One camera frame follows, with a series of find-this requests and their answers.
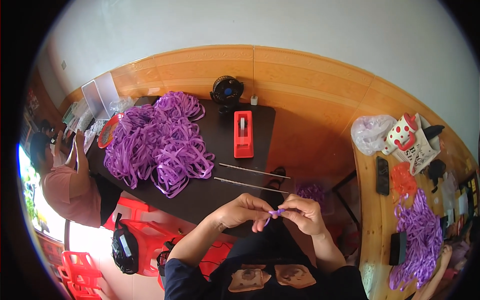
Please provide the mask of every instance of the black box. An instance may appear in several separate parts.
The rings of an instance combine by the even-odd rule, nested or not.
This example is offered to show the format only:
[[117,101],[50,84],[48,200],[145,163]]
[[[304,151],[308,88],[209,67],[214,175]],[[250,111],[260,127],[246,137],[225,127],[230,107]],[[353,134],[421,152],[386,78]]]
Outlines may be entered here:
[[390,261],[389,265],[399,265],[405,261],[407,254],[407,232],[401,231],[392,234],[390,240]]

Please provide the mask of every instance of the black phone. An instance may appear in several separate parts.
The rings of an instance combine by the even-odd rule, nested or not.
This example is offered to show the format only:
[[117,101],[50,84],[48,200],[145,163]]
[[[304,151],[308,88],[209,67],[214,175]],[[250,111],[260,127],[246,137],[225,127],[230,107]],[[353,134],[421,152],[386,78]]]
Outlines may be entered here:
[[377,193],[388,196],[390,193],[390,176],[388,175],[388,161],[377,156]]

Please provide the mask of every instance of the red tape dispenser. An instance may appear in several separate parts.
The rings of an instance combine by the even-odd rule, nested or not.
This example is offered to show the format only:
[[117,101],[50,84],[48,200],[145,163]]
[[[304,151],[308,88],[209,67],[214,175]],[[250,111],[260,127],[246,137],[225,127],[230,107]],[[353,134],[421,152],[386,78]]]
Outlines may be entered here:
[[235,158],[253,157],[252,112],[236,111],[233,120],[233,156]]

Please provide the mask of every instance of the hand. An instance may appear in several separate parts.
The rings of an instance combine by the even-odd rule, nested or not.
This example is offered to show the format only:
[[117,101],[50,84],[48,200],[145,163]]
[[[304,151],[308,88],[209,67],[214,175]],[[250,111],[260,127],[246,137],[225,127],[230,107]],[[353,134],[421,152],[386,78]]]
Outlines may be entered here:
[[305,234],[314,237],[324,234],[327,231],[324,220],[322,219],[320,205],[312,199],[303,199],[295,194],[290,194],[283,204],[278,206],[278,208],[298,209],[299,213],[286,210],[281,216],[297,224],[300,231]]
[[63,131],[60,130],[60,131],[59,131],[59,134],[57,135],[57,143],[58,143],[58,142],[61,143],[62,139],[63,139]]
[[75,145],[77,146],[77,148],[80,146],[80,147],[83,147],[84,145],[84,142],[85,142],[85,136],[84,136],[84,133],[80,131],[80,129],[77,130],[77,133],[75,134]]
[[243,193],[212,212],[211,217],[222,231],[225,228],[236,227],[248,220],[254,220],[252,231],[258,232],[264,229],[266,220],[271,217],[268,211],[272,210],[273,208],[264,200]]
[[450,262],[450,257],[452,257],[452,246],[445,245],[444,250],[442,251],[440,266],[447,268],[448,263]]

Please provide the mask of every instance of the table leg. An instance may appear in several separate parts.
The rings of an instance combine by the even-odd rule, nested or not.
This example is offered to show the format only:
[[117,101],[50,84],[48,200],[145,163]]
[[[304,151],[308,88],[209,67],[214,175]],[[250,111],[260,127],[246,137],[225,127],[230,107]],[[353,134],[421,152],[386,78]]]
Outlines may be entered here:
[[353,170],[350,174],[348,174],[345,178],[343,178],[339,183],[337,183],[333,188],[332,188],[332,192],[335,193],[335,195],[339,198],[340,202],[342,203],[342,205],[345,207],[345,209],[347,210],[348,214],[350,215],[350,217],[352,218],[353,222],[357,225],[358,228],[360,228],[360,223],[359,221],[357,220],[357,217],[355,217],[355,215],[353,214],[352,210],[350,209],[350,207],[348,206],[347,202],[345,201],[345,199],[343,199],[342,195],[340,194],[340,192],[338,191],[342,186],[344,186],[345,184],[347,184],[348,182],[350,182],[352,179],[354,179],[355,177],[357,176],[357,170]]

